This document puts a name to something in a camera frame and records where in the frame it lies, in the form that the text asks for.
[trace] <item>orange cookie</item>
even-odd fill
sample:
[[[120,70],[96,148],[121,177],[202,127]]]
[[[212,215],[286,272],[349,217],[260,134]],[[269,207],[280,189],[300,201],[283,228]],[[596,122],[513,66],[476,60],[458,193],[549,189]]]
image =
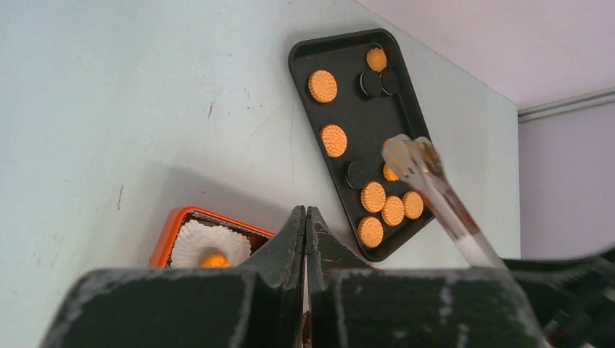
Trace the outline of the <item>orange cookie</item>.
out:
[[[406,192],[403,197],[404,214],[409,219],[418,219],[423,214],[423,199],[416,192]]]
[[[348,139],[338,125],[326,125],[321,129],[321,138],[329,157],[340,157],[346,152]]]
[[[382,220],[389,226],[397,226],[403,220],[404,206],[398,196],[388,196],[382,208]]]
[[[373,216],[365,217],[359,223],[359,240],[368,248],[375,248],[382,242],[384,229],[380,220]]]
[[[330,72],[317,70],[307,80],[307,89],[317,102],[329,103],[337,95],[337,82]]]
[[[379,212],[384,207],[384,200],[387,195],[384,193],[384,187],[372,181],[361,190],[361,204],[368,212]]]
[[[384,168],[382,168],[382,173],[388,181],[399,180],[397,175],[393,172],[393,169],[391,169],[388,165],[384,165]]]
[[[387,67],[387,56],[384,54],[384,51],[377,47],[370,49],[367,52],[366,59],[369,68],[377,73],[380,73],[385,67]]]
[[[206,268],[227,268],[228,260],[222,254],[213,254],[205,258],[201,267]]]

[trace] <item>white table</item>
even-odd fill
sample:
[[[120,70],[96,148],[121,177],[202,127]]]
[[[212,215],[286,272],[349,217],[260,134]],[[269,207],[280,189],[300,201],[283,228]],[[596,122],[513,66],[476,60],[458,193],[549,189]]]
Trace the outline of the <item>white table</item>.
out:
[[[313,205],[354,243],[287,67],[308,38],[392,31],[449,179],[519,255],[515,105],[355,2],[95,2],[1,5],[0,347],[82,272],[145,266],[175,207],[277,231]],[[436,222],[378,264],[465,265]]]

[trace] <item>tongs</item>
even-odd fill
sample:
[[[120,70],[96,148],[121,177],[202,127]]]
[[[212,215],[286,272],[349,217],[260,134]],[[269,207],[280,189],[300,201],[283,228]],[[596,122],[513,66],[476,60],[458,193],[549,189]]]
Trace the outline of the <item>tongs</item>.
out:
[[[450,186],[429,139],[412,140],[400,134],[384,143],[382,157],[400,180],[421,196],[470,266],[506,269]]]

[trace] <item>red container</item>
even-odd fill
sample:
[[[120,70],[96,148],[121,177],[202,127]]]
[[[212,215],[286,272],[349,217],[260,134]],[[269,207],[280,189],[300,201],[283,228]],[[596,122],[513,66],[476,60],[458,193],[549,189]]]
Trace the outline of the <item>red container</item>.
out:
[[[162,233],[158,238],[156,249],[154,249],[154,253],[149,259],[149,267],[170,266],[171,250],[173,249],[173,245],[177,239],[179,228],[190,220],[196,220],[205,224],[222,225],[237,233],[243,234],[250,242],[252,253],[257,251],[260,247],[267,243],[269,239],[275,236],[269,231],[261,230],[260,228],[229,219],[226,216],[209,212],[205,209],[198,207],[178,208],[171,211],[167,217],[165,227],[162,229]]]

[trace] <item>white paper liner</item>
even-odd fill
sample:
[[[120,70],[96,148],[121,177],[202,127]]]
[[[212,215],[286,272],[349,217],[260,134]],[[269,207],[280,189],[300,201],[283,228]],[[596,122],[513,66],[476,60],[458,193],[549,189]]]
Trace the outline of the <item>white paper liner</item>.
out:
[[[181,226],[171,252],[172,268],[199,267],[206,257],[221,253],[229,267],[236,267],[250,255],[245,236],[224,226],[205,226],[190,220]]]

